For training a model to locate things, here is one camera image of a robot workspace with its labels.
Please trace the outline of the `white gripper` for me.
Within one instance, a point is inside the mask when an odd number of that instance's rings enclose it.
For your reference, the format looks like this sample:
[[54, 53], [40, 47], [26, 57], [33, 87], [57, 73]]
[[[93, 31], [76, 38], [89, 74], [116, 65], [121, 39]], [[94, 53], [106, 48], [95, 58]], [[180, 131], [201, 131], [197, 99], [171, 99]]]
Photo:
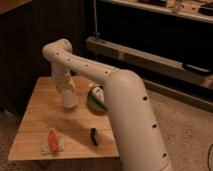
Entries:
[[59, 94], [61, 93], [63, 87], [69, 87], [69, 89], [71, 89], [72, 91], [76, 91], [76, 85], [71, 79], [71, 75], [69, 73], [65, 73], [62, 75], [54, 74], [53, 81]]

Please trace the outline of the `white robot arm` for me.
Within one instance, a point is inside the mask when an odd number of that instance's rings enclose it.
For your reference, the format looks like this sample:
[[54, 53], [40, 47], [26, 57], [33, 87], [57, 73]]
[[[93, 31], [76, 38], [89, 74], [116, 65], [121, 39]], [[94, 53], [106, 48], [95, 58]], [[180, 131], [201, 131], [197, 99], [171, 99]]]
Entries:
[[123, 171], [174, 171], [144, 82], [136, 73], [76, 56], [66, 39], [45, 45], [42, 54], [51, 63], [64, 107], [78, 104], [72, 72], [103, 87]]

